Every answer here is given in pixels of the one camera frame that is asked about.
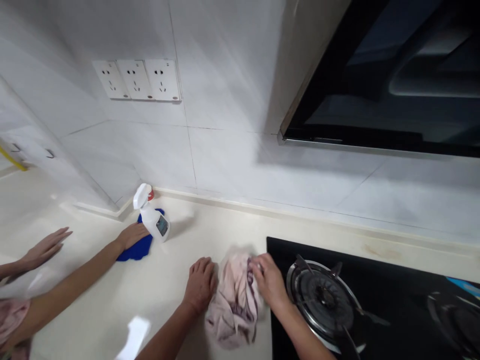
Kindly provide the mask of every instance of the hand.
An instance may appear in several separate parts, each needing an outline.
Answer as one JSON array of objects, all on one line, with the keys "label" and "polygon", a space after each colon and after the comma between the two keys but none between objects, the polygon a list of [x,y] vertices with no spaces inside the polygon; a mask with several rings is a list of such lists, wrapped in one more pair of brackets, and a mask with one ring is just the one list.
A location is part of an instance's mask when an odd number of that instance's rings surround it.
[{"label": "hand", "polygon": [[285,305],[291,305],[282,273],[269,253],[252,258],[250,269],[253,271],[261,296],[273,312]]},{"label": "hand", "polygon": [[148,234],[150,233],[143,223],[134,222],[133,224],[123,229],[123,231],[120,233],[120,235],[118,235],[115,241],[122,245],[123,250],[126,250],[128,248],[131,248],[140,239],[146,237]]},{"label": "hand", "polygon": [[63,246],[60,242],[72,233],[72,231],[67,231],[68,229],[68,227],[58,229],[28,250],[26,255],[19,260],[22,267],[26,271],[36,269],[58,253]]},{"label": "hand", "polygon": [[207,308],[217,287],[214,267],[209,257],[201,257],[190,267],[182,304],[192,306],[197,315]]}]

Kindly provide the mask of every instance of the backsplash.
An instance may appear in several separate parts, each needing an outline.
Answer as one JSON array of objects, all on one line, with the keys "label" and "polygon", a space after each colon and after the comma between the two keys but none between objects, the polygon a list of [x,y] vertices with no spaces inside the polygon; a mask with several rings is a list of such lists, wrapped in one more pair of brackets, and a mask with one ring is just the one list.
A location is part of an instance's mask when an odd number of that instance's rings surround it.
[{"label": "backsplash", "polygon": [[[81,75],[68,83],[85,98],[61,126],[41,108],[39,117],[118,206],[145,181],[478,243],[478,166],[278,145],[280,123],[315,49],[326,46],[348,1],[122,0],[114,11],[98,0],[49,4],[70,65]],[[183,101],[110,100],[92,61],[114,59],[176,59]],[[32,93],[24,96],[34,102]]]}]

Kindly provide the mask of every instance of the yellow handle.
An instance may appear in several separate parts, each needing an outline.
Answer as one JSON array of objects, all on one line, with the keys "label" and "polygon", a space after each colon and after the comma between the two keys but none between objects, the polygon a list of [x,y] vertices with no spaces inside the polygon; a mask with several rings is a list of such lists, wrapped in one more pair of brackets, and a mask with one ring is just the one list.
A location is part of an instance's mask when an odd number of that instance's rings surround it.
[{"label": "yellow handle", "polygon": [[1,146],[0,146],[0,153],[13,165],[15,165],[17,168],[19,168],[22,171],[27,171],[27,168],[23,166],[21,163],[15,161],[13,157],[10,156],[8,152],[6,152]]}]

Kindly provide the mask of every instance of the gas stove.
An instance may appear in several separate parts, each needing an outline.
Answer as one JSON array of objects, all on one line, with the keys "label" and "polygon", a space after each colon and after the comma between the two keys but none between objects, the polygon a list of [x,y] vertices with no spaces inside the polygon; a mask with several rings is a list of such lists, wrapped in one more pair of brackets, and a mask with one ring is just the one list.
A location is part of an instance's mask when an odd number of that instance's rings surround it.
[{"label": "gas stove", "polygon": [[[272,237],[267,251],[338,359],[480,359],[480,301],[461,280]],[[273,359],[298,359],[273,313],[271,330]]]}]

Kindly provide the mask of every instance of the outlet panel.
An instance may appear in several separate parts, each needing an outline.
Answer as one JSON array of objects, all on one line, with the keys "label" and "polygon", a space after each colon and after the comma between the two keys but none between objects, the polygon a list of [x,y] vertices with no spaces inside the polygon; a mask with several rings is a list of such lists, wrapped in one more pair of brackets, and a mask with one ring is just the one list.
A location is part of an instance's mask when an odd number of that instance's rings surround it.
[{"label": "outlet panel", "polygon": [[145,68],[155,100],[182,101],[178,71],[174,60],[145,60]]},{"label": "outlet panel", "polygon": [[155,100],[142,60],[117,60],[116,63],[133,100]]},{"label": "outlet panel", "polygon": [[93,61],[92,64],[110,99],[131,98],[115,61],[98,60]]}]

